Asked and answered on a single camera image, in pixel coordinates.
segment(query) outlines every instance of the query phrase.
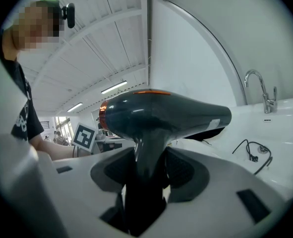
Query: fluorescent light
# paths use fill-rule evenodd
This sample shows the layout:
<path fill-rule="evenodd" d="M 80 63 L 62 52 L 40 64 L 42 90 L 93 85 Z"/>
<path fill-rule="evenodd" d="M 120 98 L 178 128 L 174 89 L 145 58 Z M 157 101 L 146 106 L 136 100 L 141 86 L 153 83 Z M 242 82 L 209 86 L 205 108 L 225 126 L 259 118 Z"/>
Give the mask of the fluorescent light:
<path fill-rule="evenodd" d="M 110 91 L 112 91 L 112 90 L 114 90 L 114 89 L 117 89 L 118 87 L 123 86 L 123 85 L 125 85 L 125 84 L 127 84 L 127 82 L 126 82 L 126 81 L 123 81 L 123 82 L 121 82 L 121 83 L 119 83 L 119 84 L 116 84 L 116 85 L 110 87 L 110 88 L 107 88 L 106 90 L 103 90 L 101 93 L 102 93 L 102 94 L 105 94 L 105 93 L 110 92 Z"/>
<path fill-rule="evenodd" d="M 82 104 L 83 104 L 82 102 L 78 103 L 76 106 L 72 107 L 72 108 L 69 109 L 67 112 L 71 112 L 71 111 L 73 111 L 74 109 L 80 107 Z"/>

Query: hair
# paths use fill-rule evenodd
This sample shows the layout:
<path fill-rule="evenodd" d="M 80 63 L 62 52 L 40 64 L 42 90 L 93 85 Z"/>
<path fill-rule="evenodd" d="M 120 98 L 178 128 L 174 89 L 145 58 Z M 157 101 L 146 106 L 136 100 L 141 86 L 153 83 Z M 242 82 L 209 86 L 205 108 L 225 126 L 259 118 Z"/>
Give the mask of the hair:
<path fill-rule="evenodd" d="M 48 13 L 53 15 L 53 37 L 59 36 L 63 26 L 62 9 L 58 0 L 39 0 L 33 3 L 37 7 L 47 7 Z"/>

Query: faucet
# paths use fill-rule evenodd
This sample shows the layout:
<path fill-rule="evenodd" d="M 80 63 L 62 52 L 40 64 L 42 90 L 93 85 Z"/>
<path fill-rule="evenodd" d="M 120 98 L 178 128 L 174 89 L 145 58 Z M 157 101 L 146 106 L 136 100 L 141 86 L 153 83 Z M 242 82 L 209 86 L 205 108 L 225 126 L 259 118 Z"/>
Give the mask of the faucet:
<path fill-rule="evenodd" d="M 265 84 L 264 84 L 263 78 L 262 78 L 261 74 L 258 71 L 254 70 L 254 69 L 251 69 L 246 73 L 245 80 L 244 80 L 245 87 L 249 87 L 248 80 L 249 80 L 249 76 L 251 74 L 256 75 L 260 80 L 262 91 L 263 91 L 262 99 L 263 99 L 264 113 L 266 113 L 266 114 L 271 113 L 272 111 L 276 110 L 276 107 L 277 107 L 277 101 L 276 101 L 277 89 L 276 89 L 276 86 L 274 87 L 274 99 L 270 100 L 269 95 L 268 95 L 268 93 L 266 92 L 266 89 L 265 89 Z"/>

